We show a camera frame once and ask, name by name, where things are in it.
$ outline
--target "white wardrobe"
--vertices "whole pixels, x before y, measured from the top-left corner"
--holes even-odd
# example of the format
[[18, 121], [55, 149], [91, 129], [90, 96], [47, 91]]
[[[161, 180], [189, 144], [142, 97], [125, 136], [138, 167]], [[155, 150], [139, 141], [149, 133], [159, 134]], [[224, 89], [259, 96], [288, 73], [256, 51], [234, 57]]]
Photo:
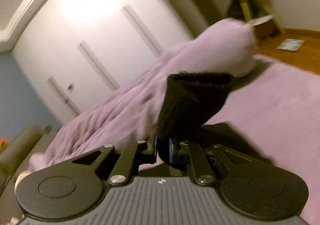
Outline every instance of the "white wardrobe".
[[68, 123], [190, 38], [166, 0], [48, 0], [13, 54], [41, 99]]

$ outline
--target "white logo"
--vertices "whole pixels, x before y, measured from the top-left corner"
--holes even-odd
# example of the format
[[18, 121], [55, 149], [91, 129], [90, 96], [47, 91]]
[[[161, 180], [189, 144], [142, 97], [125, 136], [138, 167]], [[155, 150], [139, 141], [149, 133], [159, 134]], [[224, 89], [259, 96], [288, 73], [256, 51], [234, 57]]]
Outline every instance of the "white logo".
[[167, 181], [165, 179], [158, 180], [158, 183], [165, 184]]

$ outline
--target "wooden floor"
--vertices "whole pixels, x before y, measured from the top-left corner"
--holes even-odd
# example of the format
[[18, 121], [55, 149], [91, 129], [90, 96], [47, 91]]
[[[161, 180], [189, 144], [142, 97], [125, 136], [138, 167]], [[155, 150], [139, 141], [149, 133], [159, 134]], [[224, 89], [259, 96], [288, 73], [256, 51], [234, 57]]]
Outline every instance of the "wooden floor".
[[[285, 39], [299, 39], [305, 43], [297, 52], [278, 50]], [[286, 35], [260, 42], [257, 53], [320, 74], [320, 32], [288, 29]]]

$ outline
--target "blue wall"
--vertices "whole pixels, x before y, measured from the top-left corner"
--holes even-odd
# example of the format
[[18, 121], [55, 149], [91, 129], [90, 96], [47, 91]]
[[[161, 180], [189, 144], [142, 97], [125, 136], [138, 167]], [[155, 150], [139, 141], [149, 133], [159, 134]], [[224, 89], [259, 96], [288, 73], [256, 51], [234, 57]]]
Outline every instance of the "blue wall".
[[46, 108], [10, 53], [0, 55], [0, 137], [12, 141], [31, 121], [62, 125]]

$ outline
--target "gray furniture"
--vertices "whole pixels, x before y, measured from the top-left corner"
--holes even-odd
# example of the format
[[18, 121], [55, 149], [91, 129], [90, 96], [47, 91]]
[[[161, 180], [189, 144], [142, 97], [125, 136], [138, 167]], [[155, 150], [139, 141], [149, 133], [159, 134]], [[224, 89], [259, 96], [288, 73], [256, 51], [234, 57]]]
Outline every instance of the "gray furniture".
[[55, 137], [50, 128], [41, 129], [36, 123], [28, 125], [0, 154], [0, 224], [22, 212], [14, 194], [18, 175], [28, 168], [33, 153], [44, 152]]

